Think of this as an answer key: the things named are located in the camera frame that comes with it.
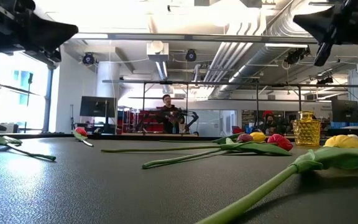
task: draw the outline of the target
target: computer monitor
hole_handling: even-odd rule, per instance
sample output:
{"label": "computer monitor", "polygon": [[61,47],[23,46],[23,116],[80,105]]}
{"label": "computer monitor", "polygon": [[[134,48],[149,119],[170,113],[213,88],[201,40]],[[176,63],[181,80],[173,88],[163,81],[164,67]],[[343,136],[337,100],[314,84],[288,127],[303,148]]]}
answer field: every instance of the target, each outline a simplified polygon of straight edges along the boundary
{"label": "computer monitor", "polygon": [[82,96],[80,116],[113,118],[116,111],[115,104],[115,98]]}
{"label": "computer monitor", "polygon": [[334,122],[358,122],[357,101],[331,100]]}

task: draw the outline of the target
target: yellow glass vase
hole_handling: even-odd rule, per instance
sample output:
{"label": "yellow glass vase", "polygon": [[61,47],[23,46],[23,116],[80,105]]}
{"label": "yellow glass vase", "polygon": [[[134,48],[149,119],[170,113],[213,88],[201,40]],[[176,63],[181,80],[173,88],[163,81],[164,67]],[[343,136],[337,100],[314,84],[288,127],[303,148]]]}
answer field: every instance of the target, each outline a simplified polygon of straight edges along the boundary
{"label": "yellow glass vase", "polygon": [[293,123],[295,144],[298,146],[319,146],[320,121],[313,119],[312,111],[299,111],[300,119]]}

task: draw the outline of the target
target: window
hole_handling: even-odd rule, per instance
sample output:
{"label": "window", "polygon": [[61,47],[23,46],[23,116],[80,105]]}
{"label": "window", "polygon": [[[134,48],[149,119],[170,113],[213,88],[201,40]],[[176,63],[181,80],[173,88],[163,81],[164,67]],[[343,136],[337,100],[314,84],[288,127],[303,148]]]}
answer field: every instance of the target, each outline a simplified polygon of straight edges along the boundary
{"label": "window", "polygon": [[27,122],[28,129],[44,127],[48,73],[46,64],[20,52],[0,54],[0,123],[24,128]]}

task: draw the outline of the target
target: man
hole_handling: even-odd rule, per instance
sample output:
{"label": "man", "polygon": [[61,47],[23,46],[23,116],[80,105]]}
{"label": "man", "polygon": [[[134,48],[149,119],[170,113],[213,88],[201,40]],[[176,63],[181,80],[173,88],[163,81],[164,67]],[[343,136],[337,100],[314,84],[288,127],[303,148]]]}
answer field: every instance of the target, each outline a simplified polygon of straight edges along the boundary
{"label": "man", "polygon": [[164,133],[179,134],[179,124],[175,113],[179,111],[175,105],[171,104],[171,96],[166,94],[162,97],[164,107],[160,110],[160,115],[157,116],[157,121],[163,123]]}

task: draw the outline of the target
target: gray table surface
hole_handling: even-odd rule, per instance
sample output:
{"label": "gray table surface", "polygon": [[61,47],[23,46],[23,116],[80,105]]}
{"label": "gray table surface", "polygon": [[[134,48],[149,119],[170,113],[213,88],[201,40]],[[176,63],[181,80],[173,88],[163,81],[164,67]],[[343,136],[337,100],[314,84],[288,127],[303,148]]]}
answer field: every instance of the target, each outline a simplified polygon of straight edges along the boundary
{"label": "gray table surface", "polygon": [[[211,156],[142,170],[197,151],[100,153],[190,143],[27,139],[56,162],[0,152],[0,223],[194,223],[245,196],[294,156]],[[358,169],[293,175],[234,223],[358,223]]]}

